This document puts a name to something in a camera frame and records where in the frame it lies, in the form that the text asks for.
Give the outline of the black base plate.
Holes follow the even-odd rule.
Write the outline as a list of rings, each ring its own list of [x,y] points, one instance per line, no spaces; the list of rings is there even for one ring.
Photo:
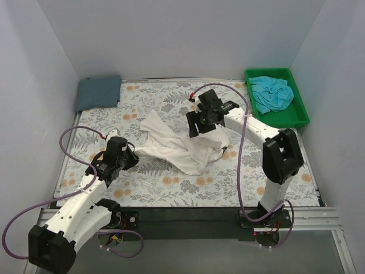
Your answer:
[[[289,212],[274,219],[250,223],[238,207],[125,207],[117,229],[135,231],[144,240],[234,239],[255,241],[256,232],[278,233],[291,226]]]

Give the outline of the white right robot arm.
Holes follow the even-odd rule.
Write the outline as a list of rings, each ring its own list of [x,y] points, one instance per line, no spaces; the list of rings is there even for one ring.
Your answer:
[[[189,101],[196,106],[186,114],[190,138],[209,133],[220,125],[240,133],[242,141],[248,139],[261,149],[262,169],[267,177],[264,194],[255,211],[242,214],[251,223],[274,225],[283,209],[289,184],[304,163],[296,133],[264,124],[249,115],[247,108],[231,100],[223,102],[213,89],[199,96],[191,93]]]

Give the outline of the light blue t shirt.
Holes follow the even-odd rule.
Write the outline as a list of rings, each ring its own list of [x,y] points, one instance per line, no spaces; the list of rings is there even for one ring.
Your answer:
[[[287,80],[268,76],[249,78],[255,105],[260,114],[279,112],[288,108],[294,99]]]

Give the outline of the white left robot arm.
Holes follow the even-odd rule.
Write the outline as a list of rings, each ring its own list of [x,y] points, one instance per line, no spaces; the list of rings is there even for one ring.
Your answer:
[[[122,170],[139,162],[127,139],[108,138],[105,151],[97,154],[85,171],[80,193],[67,199],[43,226],[28,234],[29,262],[51,273],[67,273],[78,250],[98,230],[122,227],[120,204],[101,196]]]

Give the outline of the green plastic bin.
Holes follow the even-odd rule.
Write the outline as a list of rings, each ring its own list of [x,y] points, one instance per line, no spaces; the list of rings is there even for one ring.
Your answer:
[[[249,78],[258,76],[268,76],[287,80],[288,85],[292,88],[294,93],[294,99],[287,109],[279,112],[268,112],[263,115],[258,112],[253,98],[252,87],[249,82]],[[250,68],[245,70],[245,80],[252,104],[253,115],[258,120],[277,128],[300,128],[310,122],[293,75],[288,68]]]

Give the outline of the folded dark teal t shirt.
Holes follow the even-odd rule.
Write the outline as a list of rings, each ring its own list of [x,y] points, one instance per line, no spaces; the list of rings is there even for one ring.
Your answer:
[[[98,107],[117,107],[120,102],[120,88],[120,75],[81,80],[78,87],[75,112]]]

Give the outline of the white t shirt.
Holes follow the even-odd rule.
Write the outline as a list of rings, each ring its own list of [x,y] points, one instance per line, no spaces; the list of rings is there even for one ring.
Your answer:
[[[141,122],[140,130],[147,133],[147,141],[135,148],[138,165],[164,160],[187,175],[201,175],[207,164],[219,160],[230,145],[227,134],[217,128],[190,138],[188,130],[175,133],[157,112],[152,110]]]

